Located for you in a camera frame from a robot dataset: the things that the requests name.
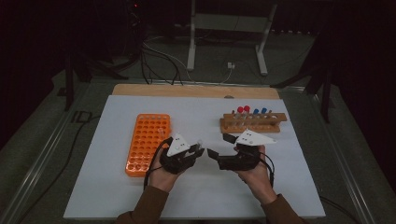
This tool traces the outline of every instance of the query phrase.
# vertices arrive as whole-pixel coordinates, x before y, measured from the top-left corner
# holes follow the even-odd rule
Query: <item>red cap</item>
[[[250,110],[250,106],[248,106],[248,105],[245,105],[245,107],[244,107],[244,110],[245,110],[246,112],[249,112],[249,110]]]
[[[242,112],[244,112],[244,107],[239,106],[236,111],[238,111],[238,113],[242,113]]]

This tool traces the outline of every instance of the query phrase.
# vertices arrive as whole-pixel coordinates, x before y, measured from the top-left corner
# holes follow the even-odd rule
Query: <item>white table surface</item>
[[[219,119],[238,106],[266,107],[285,113],[280,133],[264,133],[276,144],[266,146],[275,164],[275,191],[282,193],[301,217],[324,217],[304,154],[282,100],[217,99],[110,95],[81,167],[64,218],[115,218],[133,210],[143,191],[143,177],[124,172],[138,114],[168,114],[172,134],[181,133],[191,145],[203,141],[220,155],[233,155],[233,145],[222,140]],[[219,169],[205,151],[172,189],[162,218],[265,217],[259,202],[236,173]]]

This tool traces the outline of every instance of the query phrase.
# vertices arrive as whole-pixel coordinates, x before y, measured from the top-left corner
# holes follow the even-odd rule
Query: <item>sleeve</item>
[[[147,186],[133,212],[117,217],[116,224],[153,224],[160,219],[169,193]]]
[[[277,199],[272,203],[268,203],[266,205],[262,204],[262,210],[264,210],[264,213],[271,224],[308,223],[306,220],[297,216],[281,194],[278,194]]]

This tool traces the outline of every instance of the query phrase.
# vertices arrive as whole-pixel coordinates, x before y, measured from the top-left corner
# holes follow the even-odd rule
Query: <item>pink cap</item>
[[[242,113],[242,112],[244,112],[244,107],[239,106],[236,111],[238,111],[238,113]]]

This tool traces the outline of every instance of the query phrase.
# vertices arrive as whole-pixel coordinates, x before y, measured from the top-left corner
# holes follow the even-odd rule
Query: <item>orange test tube rack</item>
[[[125,173],[130,177],[145,176],[155,150],[170,133],[169,115],[139,114],[134,125]]]

